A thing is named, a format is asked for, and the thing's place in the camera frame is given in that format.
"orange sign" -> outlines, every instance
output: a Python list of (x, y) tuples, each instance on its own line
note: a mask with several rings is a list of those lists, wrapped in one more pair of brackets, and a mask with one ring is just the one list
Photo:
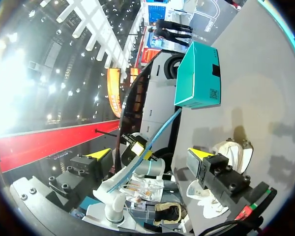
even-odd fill
[(149, 63), (153, 59), (153, 57), (155, 57), (156, 54), (158, 54), (159, 51), (160, 51), (160, 49), (144, 48), (143, 53), (142, 53), (141, 62), (142, 63)]
[(136, 80), (137, 75), (139, 75), (140, 69), (139, 68), (131, 68), (130, 69), (130, 85)]
[(116, 117), (120, 118), (121, 104), (119, 96), (120, 69), (109, 68), (107, 70), (107, 91), (110, 106)]

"white truss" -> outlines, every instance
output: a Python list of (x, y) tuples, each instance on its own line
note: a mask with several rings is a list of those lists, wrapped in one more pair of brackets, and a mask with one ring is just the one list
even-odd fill
[[(45, 7), (50, 1), (43, 0), (40, 5)], [(102, 61), (106, 52), (108, 56), (105, 62), (105, 68), (109, 68), (113, 61), (115, 67), (121, 68), (121, 80), (123, 80), (126, 75), (126, 68), (129, 67), (128, 60), (131, 57), (132, 50), (130, 45), (132, 46), (134, 43), (135, 36), (130, 35), (127, 38), (125, 48), (122, 50), (98, 0), (67, 0), (67, 2), (69, 6), (60, 13), (57, 17), (57, 22), (63, 22), (72, 11), (75, 11), (80, 17), (81, 22), (75, 28), (72, 36), (79, 38), (85, 27), (87, 27), (92, 36), (87, 43), (86, 50), (92, 51), (96, 41), (98, 41), (101, 48), (96, 59)], [(140, 15), (141, 20), (139, 22), (138, 16), (136, 17), (130, 33), (137, 33), (139, 31), (143, 17), (142, 9), (139, 10), (138, 15)]]

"white car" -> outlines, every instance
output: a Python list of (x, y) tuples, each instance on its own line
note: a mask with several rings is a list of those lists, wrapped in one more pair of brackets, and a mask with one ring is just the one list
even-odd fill
[[(120, 136), (140, 132), (150, 140), (174, 114), (177, 69), (184, 54), (162, 50), (144, 67), (127, 92), (120, 117)], [(170, 124), (152, 146), (155, 156), (166, 162), (170, 170), (178, 133), (179, 119)], [(120, 152), (125, 149), (125, 140), (120, 141)], [(130, 161), (121, 157), (124, 165)]]

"gray tabletop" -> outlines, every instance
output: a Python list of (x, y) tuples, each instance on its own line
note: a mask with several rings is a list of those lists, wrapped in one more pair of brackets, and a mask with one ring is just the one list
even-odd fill
[(251, 141), (251, 186), (264, 181), (278, 190), (263, 213), (263, 227), (295, 185), (295, 53), (287, 37), (257, 0), (248, 0), (213, 47), (220, 59), (221, 105), (183, 108), (172, 163), (196, 235), (228, 213), (205, 219), (203, 207), (186, 197), (195, 179), (186, 167), (188, 148), (211, 148), (228, 137)]

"teal cardboard box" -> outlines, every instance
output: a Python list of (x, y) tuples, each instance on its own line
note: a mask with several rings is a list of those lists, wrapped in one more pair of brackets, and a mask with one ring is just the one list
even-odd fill
[(177, 73), (175, 105), (199, 108), (221, 102), (221, 75), (217, 50), (192, 42)]

